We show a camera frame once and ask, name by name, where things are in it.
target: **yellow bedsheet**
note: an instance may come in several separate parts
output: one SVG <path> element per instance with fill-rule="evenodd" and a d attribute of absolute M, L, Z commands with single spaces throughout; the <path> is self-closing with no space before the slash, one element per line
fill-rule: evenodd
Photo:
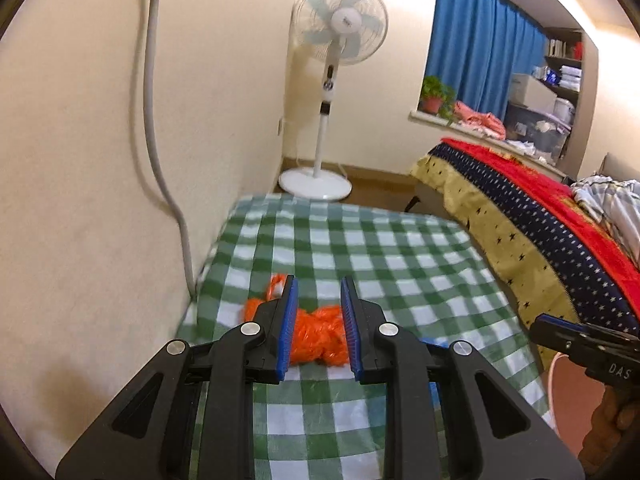
<path fill-rule="evenodd" d="M 431 155 L 419 160 L 411 174 L 441 193 L 447 212 L 476 239 L 494 272 L 513 291 L 518 300 L 518 315 L 525 326 L 544 313 L 578 321 L 551 265 L 476 186 L 448 162 Z M 547 369 L 556 353 L 540 347 L 538 351 Z"/>

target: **green checkered bedsheet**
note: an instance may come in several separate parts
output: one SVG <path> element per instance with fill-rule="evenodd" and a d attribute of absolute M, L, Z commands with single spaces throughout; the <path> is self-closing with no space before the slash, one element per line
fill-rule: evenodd
<path fill-rule="evenodd" d="M 276 272 L 298 278 L 307 310 L 339 303 L 339 280 L 350 274 L 360 297 L 378 303 L 387 320 L 421 338 L 472 343 L 550 420 L 527 338 L 457 224 L 285 195 L 242 199 L 178 336 L 193 344 L 220 338 Z M 379 479 L 385 387 L 357 384 L 348 365 L 291 367 L 278 386 L 254 385 L 254 433 L 258 480 Z M 192 470 L 198 447 L 196 438 Z"/>

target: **blue curtain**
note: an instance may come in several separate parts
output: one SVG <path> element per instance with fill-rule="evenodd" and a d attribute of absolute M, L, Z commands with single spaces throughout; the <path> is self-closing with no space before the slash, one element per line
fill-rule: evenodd
<path fill-rule="evenodd" d="M 508 0 L 436 0 L 425 75 L 479 112 L 504 118 L 511 75 L 544 60 L 546 37 Z"/>

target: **pink cloth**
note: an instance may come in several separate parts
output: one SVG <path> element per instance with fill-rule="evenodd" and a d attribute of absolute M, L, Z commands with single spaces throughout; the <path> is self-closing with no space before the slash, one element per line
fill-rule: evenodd
<path fill-rule="evenodd" d="M 483 126 L 495 133 L 492 137 L 500 140 L 504 140 L 507 136 L 507 130 L 505 129 L 504 124 L 502 124 L 502 121 L 493 114 L 481 114 L 480 112 L 476 112 L 465 105 L 462 101 L 458 101 L 456 103 L 453 113 L 462 119 L 463 125 L 465 126 Z"/>

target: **hand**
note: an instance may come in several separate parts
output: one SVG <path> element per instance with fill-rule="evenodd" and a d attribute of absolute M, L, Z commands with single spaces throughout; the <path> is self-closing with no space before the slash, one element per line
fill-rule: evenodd
<path fill-rule="evenodd" d="M 607 386 L 600 406 L 591 416 L 591 431 L 582 441 L 582 451 L 578 460 L 587 475 L 594 474 L 617 446 L 623 431 L 628 430 L 640 403 L 631 402 L 620 410 L 620 404 L 613 388 Z"/>

